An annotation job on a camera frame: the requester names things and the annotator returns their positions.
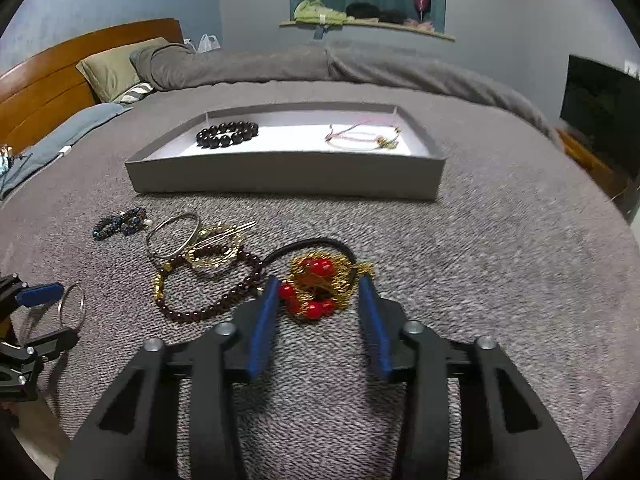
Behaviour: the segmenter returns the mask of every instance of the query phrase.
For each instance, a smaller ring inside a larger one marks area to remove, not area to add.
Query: window sill
[[[280,24],[281,27],[290,27],[293,25],[311,25],[313,23],[303,23],[303,22],[282,22]],[[330,27],[342,27],[343,25],[330,25]],[[456,41],[456,38],[450,34],[445,34],[444,32],[436,32],[435,30],[423,30],[421,28],[412,27],[411,25],[398,25],[396,23],[381,23],[381,22],[372,22],[370,20],[352,20],[350,22],[345,22],[344,26],[351,27],[373,27],[373,28],[390,28],[391,30],[403,30],[405,32],[411,32],[413,34],[422,34],[424,36],[433,36],[434,38],[440,38],[441,40],[447,41]]]

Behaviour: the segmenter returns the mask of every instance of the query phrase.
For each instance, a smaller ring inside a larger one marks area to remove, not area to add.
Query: silver bangle
[[[171,224],[172,222],[180,220],[181,218],[193,218],[196,221],[196,227],[194,227],[193,232],[191,233],[189,238],[187,238],[185,240],[185,242],[179,248],[177,248],[175,251],[173,251],[173,252],[171,252],[169,254],[158,254],[158,252],[152,251],[151,247],[149,247],[149,240],[151,240],[151,237],[155,234],[155,232],[158,231],[158,229],[163,228],[165,225]],[[200,230],[200,224],[201,224],[200,217],[196,213],[187,212],[187,213],[180,213],[179,215],[176,215],[176,216],[172,216],[168,220],[165,220],[161,224],[158,224],[156,227],[151,229],[151,231],[149,231],[146,234],[146,237],[145,237],[145,250],[146,250],[146,253],[149,256],[151,256],[152,258],[159,258],[160,260],[170,260],[174,256],[178,256],[179,254],[182,254],[182,252],[185,250],[185,248],[189,244],[191,244],[191,242],[198,235],[198,231]]]
[[[67,288],[67,290],[65,290],[65,293],[62,295],[62,298],[60,298],[60,301],[58,302],[58,320],[60,322],[60,328],[64,328],[65,324],[62,321],[62,311],[64,310],[64,307],[65,307],[66,298],[68,298],[69,293],[75,288],[79,288],[80,292],[82,293],[82,296],[80,296],[81,317],[80,317],[80,321],[75,327],[69,327],[69,328],[71,328],[74,332],[77,332],[82,327],[82,324],[84,323],[84,318],[86,317],[86,309],[84,308],[84,289],[80,286],[80,282],[76,282],[73,285],[70,285]]]

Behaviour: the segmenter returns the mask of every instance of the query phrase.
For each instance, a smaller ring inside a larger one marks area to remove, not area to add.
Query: pearl bead
[[[289,309],[290,313],[292,314],[297,314],[300,312],[300,302],[298,301],[298,298],[289,298],[287,300],[287,308]]]
[[[335,273],[334,264],[327,258],[320,258],[311,265],[311,272],[324,278],[330,278]]]
[[[322,305],[322,313],[325,316],[330,316],[331,314],[333,314],[335,307],[337,306],[335,304],[335,301],[329,298],[327,298],[326,300],[322,300],[320,304]]]
[[[296,297],[295,289],[289,283],[283,283],[278,287],[278,294],[283,300]]]
[[[322,303],[319,301],[309,301],[306,310],[307,319],[320,319],[323,313]]]

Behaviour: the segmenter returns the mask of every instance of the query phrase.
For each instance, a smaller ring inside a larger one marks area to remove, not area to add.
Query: wooden headboard
[[[182,43],[180,23],[163,18],[96,30],[52,46],[0,76],[0,144],[20,153],[76,112],[98,104],[76,64],[91,54],[152,38]]]

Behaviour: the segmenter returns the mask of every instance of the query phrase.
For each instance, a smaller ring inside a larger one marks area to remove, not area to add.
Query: jewelry
[[[196,250],[196,255],[198,257],[201,256],[209,256],[212,254],[224,254],[228,251],[228,247],[219,246],[219,245],[209,245],[206,247],[202,247]],[[223,294],[219,300],[215,301],[212,305],[207,308],[202,308],[200,310],[193,310],[190,312],[177,312],[173,309],[170,309],[166,306],[164,302],[164,282],[165,279],[169,276],[169,274],[185,264],[187,260],[184,256],[175,256],[171,260],[168,260],[162,264],[162,269],[154,276],[154,302],[159,307],[160,312],[164,314],[167,319],[172,321],[177,321],[179,323],[190,323],[194,321],[201,321],[204,319],[209,319],[211,316],[215,314],[219,314],[223,310],[230,308],[234,303],[244,300],[249,294],[257,294],[257,286],[262,279],[262,260],[251,254],[242,248],[238,250],[236,257],[239,262],[246,263],[249,267],[252,268],[252,272],[242,280],[242,282],[238,283],[235,287],[233,287],[228,293]]]
[[[80,321],[78,322],[78,324],[76,324],[76,326],[74,328],[72,328],[72,327],[70,327],[70,328],[74,332],[77,332],[82,327],[82,324],[84,323],[84,318],[86,317],[86,309],[84,308],[84,289],[80,286],[80,282],[76,282],[73,285],[70,285],[68,287],[68,289],[65,290],[65,293],[62,295],[62,298],[60,298],[60,301],[58,302],[58,322],[60,323],[60,328],[64,328],[66,326],[64,324],[64,322],[62,321],[62,311],[64,310],[66,299],[68,298],[69,293],[72,290],[74,290],[75,288],[78,288],[80,290],[80,293],[82,294],[80,296],[80,315],[81,315],[81,317],[80,317]]]
[[[354,124],[353,126],[350,126],[349,128],[342,130],[340,132],[334,132],[334,126],[332,124],[329,124],[329,128],[331,131],[326,135],[326,137],[324,138],[324,141],[331,142],[334,139],[342,139],[342,140],[349,140],[352,142],[375,142],[377,144],[377,148],[379,149],[387,148],[390,150],[394,150],[398,147],[398,139],[400,137],[400,133],[402,132],[402,130],[398,126],[395,126],[396,136],[393,139],[387,139],[386,137],[381,135],[375,136],[372,139],[362,139],[359,137],[351,137],[351,136],[345,135],[345,133],[350,132],[351,130],[354,130],[358,126],[362,126],[363,124],[367,124],[369,122],[370,121],[363,121],[361,123]],[[371,134],[369,132],[361,132],[360,135],[366,135],[366,136],[372,137],[374,134]]]
[[[317,320],[330,316],[336,308],[347,308],[356,277],[372,274],[373,270],[371,264],[357,263],[350,248],[332,238],[310,238],[281,247],[264,259],[259,270],[287,253],[313,246],[329,246],[341,254],[315,251],[291,261],[290,274],[278,293],[289,312],[299,320]]]
[[[14,164],[14,151],[11,146],[0,145],[0,176],[11,169]]]
[[[94,240],[106,240],[118,231],[124,236],[132,235],[151,225],[151,220],[146,218],[144,207],[134,207],[128,211],[121,211],[118,215],[110,215],[101,218],[92,230]]]
[[[178,221],[178,220],[180,220],[182,218],[193,218],[196,221],[196,226],[193,228],[193,232],[184,241],[184,243],[180,247],[178,247],[175,251],[172,251],[171,253],[168,253],[168,254],[159,254],[157,251],[152,251],[151,247],[149,246],[149,240],[151,240],[151,237],[158,230],[162,229],[165,225],[171,224],[172,222]],[[195,237],[198,235],[198,231],[200,230],[200,225],[201,225],[200,217],[196,213],[185,212],[185,213],[180,213],[180,214],[178,214],[176,216],[172,216],[168,220],[165,220],[161,224],[158,224],[151,231],[149,231],[148,234],[146,234],[146,237],[145,237],[145,251],[152,258],[159,258],[160,260],[169,260],[170,258],[174,258],[175,256],[178,256],[179,254],[181,254],[182,251],[186,247],[188,247],[188,245],[190,245],[191,242],[195,239]]]
[[[219,146],[226,148],[231,144],[241,144],[245,140],[251,140],[257,134],[257,123],[232,121],[200,130],[196,135],[196,142],[202,148],[218,148]]]
[[[241,233],[255,226],[257,222],[254,220],[247,224],[236,226],[226,222],[218,222],[215,225],[205,227],[198,232],[198,237],[192,246],[186,248],[183,256],[191,267],[213,267],[218,268],[220,265],[232,260],[238,254],[242,244]],[[217,258],[207,258],[206,256],[198,256],[199,251],[212,245],[220,245],[222,241],[231,237],[230,246],[227,250]]]

